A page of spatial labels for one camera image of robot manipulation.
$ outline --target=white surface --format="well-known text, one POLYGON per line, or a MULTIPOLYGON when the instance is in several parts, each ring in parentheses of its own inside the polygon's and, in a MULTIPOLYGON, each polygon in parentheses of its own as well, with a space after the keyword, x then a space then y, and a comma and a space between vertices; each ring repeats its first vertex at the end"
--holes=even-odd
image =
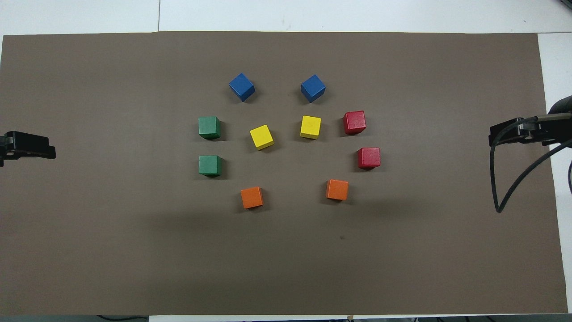
MULTIPOLYGON (((539 34, 538 47, 544 78, 546 111, 564 97, 572 95, 572 33, 539 34)), ((572 160, 572 149, 564 149, 551 159, 556 207, 558 210, 558 230, 562 248, 562 265, 566 278, 566 298, 568 312, 572 312, 572 195, 568 188, 568 166, 572 160)))
MULTIPOLYGON (((470 1, 186 1, 0 0, 0 36, 167 30, 343 32, 572 32, 572 10, 558 0, 470 1)), ((540 34, 549 109, 572 95, 572 34, 540 34)), ((552 158, 558 224, 572 312, 572 197, 566 170, 572 149, 552 158)), ((375 316, 355 316, 356 319, 375 316)), ((345 319, 346 316, 155 316, 151 321, 345 319)))
POLYGON ((414 317, 441 316, 480 316, 481 314, 446 314, 446 315, 154 315, 149 322, 242 322, 242 321, 297 321, 297 320, 363 320, 363 319, 398 319, 414 317))
POLYGON ((156 32, 158 14, 159 0, 0 0, 0 37, 156 32))
POLYGON ((558 0, 161 0, 160 31, 572 32, 558 0))

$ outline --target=wooden block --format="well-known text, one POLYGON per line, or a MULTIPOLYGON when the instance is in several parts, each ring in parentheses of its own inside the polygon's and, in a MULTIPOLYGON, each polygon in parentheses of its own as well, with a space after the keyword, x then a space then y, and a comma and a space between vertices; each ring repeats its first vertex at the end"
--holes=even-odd
POLYGON ((366 129, 366 114, 363 111, 347 112, 344 115, 344 132, 357 134, 366 129))
POLYGON ((256 149, 262 150, 274 144, 272 135, 270 134, 270 129, 268 125, 264 124, 261 127, 257 127, 251 130, 252 141, 256 149))
POLYGON ((216 116, 199 117, 198 134, 208 140, 220 138, 219 119, 216 116))
POLYGON ((243 102, 255 92, 254 84, 243 73, 236 76, 228 85, 243 102))
POLYGON ((325 196, 328 199, 346 200, 348 199, 349 182, 343 180, 331 179, 325 190, 325 196))
POLYGON ((300 87, 302 94, 306 97, 309 103, 315 101, 318 97, 322 96, 325 92, 325 85, 317 75, 313 75, 302 83, 300 87))
POLYGON ((320 135, 321 118, 304 115, 302 116, 302 127, 300 136, 302 138, 317 139, 320 135))
POLYGON ((222 173, 223 160, 218 155, 198 157, 198 173, 206 176, 219 176, 222 173))
POLYGON ((258 207, 264 204, 262 201, 262 191, 260 190, 260 187, 240 190, 240 196, 243 199, 244 209, 258 207))
POLYGON ((381 165, 379 148, 361 148, 357 152, 357 166, 362 169, 372 169, 381 165))

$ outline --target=cable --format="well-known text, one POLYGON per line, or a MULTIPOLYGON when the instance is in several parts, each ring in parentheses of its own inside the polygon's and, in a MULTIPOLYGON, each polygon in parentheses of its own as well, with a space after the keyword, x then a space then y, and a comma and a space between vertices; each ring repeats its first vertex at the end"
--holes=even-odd
POLYGON ((149 318, 147 316, 128 316, 128 317, 119 317, 117 319, 114 319, 112 317, 106 317, 103 315, 98 315, 98 317, 107 321, 128 321, 128 320, 138 320, 138 319, 147 320, 149 318))
POLYGON ((570 161, 570 166, 568 167, 568 188, 570 188, 570 193, 572 194, 572 160, 570 161))
POLYGON ((497 213, 501 213, 503 211, 503 209, 506 206, 506 203, 509 201, 510 196, 513 194, 514 190, 518 187, 518 185, 521 183, 521 181, 524 180, 524 178, 532 172, 532 170, 534 170, 536 167, 538 167, 539 164, 541 164, 542 162, 544 162, 546 159, 548 159, 549 157, 553 156, 554 154, 556 154, 557 152, 559 152, 560 150, 566 148, 566 147, 570 147, 572 146, 572 139, 563 142, 562 144, 560 144, 558 147, 555 147, 554 149, 552 149, 551 151, 549 151, 548 153, 544 154, 543 156, 541 156, 540 158, 538 158, 538 160, 536 160, 534 163, 532 163, 528 168, 526 168, 521 174, 520 176, 518 176, 518 178, 514 181, 513 185, 509 188, 509 190, 507 191, 505 197, 502 199, 502 201, 500 202, 500 205, 498 203, 498 196, 496 194, 496 180, 495 180, 495 163, 494 163, 494 158, 495 158, 495 149, 496 146, 499 144, 501 138, 508 133, 508 131, 512 130, 513 128, 516 128, 517 126, 524 124, 524 123, 533 123, 536 120, 538 120, 538 118, 536 116, 533 117, 529 117, 527 119, 522 119, 520 121, 514 122, 512 124, 510 124, 509 126, 507 126, 506 128, 504 128, 502 131, 500 131, 498 133, 498 135, 495 137, 495 139, 493 140, 492 144, 491 144, 491 153, 490 153, 490 157, 489 157, 489 166, 490 166, 490 171, 491 171, 491 188, 492 188, 492 199, 495 203, 495 210, 497 213))

